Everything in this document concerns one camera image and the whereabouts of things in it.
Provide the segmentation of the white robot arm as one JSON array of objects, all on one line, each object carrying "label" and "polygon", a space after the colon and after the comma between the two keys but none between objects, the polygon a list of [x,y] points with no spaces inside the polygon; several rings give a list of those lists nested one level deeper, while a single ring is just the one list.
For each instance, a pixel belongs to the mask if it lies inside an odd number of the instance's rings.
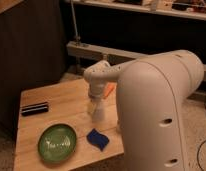
[{"label": "white robot arm", "polygon": [[84,71],[89,97],[101,100],[115,82],[116,106],[128,171],[189,171],[181,116],[204,67],[187,50],[145,55],[118,65],[102,60]]}]

